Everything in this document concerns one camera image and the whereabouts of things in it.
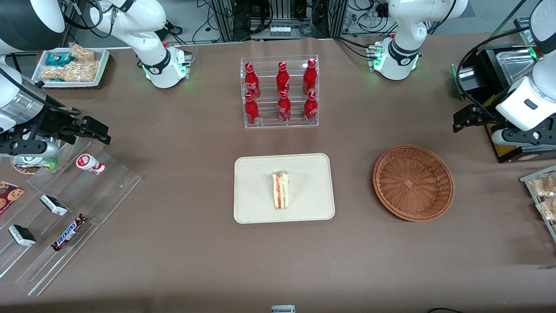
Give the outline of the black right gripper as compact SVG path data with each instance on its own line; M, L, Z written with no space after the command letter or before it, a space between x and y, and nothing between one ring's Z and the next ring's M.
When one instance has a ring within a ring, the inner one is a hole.
M109 145L109 127L91 116L82 117L74 107L40 102L17 105L17 141L38 142L53 138L75 145L78 137L87 137Z

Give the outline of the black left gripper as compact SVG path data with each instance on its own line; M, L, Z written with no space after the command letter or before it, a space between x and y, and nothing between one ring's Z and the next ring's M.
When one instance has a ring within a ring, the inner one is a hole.
M453 114L453 133L463 130L465 127L488 126L495 130L506 129L506 118L504 118L496 107L498 103L483 103L477 106L466 106Z

